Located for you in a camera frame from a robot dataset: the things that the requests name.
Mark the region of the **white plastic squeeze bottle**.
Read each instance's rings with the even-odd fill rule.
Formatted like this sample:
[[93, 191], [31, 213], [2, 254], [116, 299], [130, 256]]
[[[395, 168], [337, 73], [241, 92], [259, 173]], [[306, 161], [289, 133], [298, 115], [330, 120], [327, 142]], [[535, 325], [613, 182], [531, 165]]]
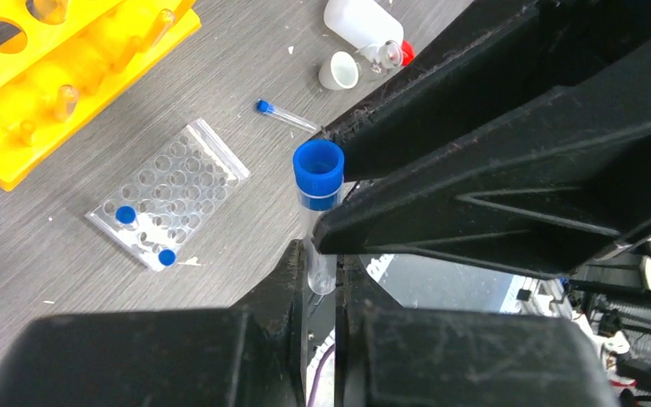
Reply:
[[403, 50], [401, 66], [407, 66], [415, 58], [413, 47], [404, 39], [402, 24], [376, 1], [330, 0], [325, 6], [324, 22], [357, 51], [392, 40]]

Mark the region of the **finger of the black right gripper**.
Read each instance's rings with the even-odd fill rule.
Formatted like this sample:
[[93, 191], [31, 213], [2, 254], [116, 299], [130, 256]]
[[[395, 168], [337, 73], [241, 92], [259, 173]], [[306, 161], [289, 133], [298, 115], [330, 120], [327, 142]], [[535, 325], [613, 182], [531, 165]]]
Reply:
[[387, 176], [650, 39], [651, 1], [475, 1], [322, 136], [348, 181]]
[[317, 223], [324, 254], [417, 254], [563, 275], [651, 238], [651, 109], [505, 115]]

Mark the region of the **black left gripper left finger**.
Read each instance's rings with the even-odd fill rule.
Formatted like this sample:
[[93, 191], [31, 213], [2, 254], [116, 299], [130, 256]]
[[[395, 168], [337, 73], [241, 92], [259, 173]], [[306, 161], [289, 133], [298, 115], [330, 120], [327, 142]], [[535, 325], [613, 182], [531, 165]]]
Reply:
[[0, 365], [0, 406], [302, 406], [304, 251], [227, 308], [52, 315]]

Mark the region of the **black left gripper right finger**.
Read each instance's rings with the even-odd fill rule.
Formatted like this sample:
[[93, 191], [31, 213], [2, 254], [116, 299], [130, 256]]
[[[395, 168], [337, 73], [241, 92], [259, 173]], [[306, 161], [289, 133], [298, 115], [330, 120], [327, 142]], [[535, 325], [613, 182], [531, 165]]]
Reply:
[[356, 259], [337, 267], [338, 406], [616, 406], [592, 342], [563, 318], [409, 309]]

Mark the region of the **blue-capped small test tube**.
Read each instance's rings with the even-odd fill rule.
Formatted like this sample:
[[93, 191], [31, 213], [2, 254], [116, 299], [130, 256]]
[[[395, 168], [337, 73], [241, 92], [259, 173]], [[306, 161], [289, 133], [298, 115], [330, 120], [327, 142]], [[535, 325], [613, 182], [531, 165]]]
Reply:
[[119, 206], [115, 211], [115, 219], [123, 225], [132, 225], [136, 221], [136, 211], [129, 205]]

